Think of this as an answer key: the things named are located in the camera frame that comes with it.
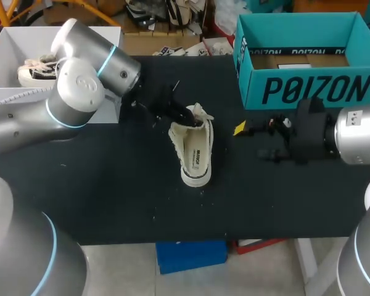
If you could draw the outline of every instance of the sneaker insole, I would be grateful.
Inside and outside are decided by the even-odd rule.
[[[185,167],[191,176],[205,173],[208,163],[206,129],[190,129],[184,140]]]

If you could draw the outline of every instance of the white table leg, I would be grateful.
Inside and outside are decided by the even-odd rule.
[[[323,296],[336,280],[337,260],[347,239],[347,237],[337,238],[333,248],[319,266],[316,265],[310,239],[295,241],[306,296]]]

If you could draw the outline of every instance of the sneaker sole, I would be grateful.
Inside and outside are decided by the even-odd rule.
[[[207,168],[207,172],[204,176],[194,179],[185,175],[183,168],[181,168],[181,177],[186,185],[189,187],[202,187],[206,185],[211,179],[211,160],[210,165]]]
[[[19,71],[18,80],[20,85],[23,86],[24,88],[49,88],[55,85],[56,79],[54,80],[33,79],[31,76],[27,77],[22,72],[23,70]]]

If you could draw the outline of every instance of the black and white sneaker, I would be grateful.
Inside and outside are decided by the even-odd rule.
[[[18,80],[24,88],[49,88],[56,82],[57,61],[53,55],[44,55],[40,60],[26,60],[18,68]]]

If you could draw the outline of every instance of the robotic arm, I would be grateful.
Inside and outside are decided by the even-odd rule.
[[[74,18],[59,30],[51,51],[58,67],[64,63],[50,96],[39,102],[0,105],[0,153],[73,138],[101,105],[104,88],[124,96],[122,106],[142,106],[153,118],[198,124],[192,112],[173,99],[174,89],[168,86],[144,103],[138,97],[141,64]]]
[[[66,60],[47,99],[0,105],[0,154],[75,137],[103,100],[95,69],[81,59]]]

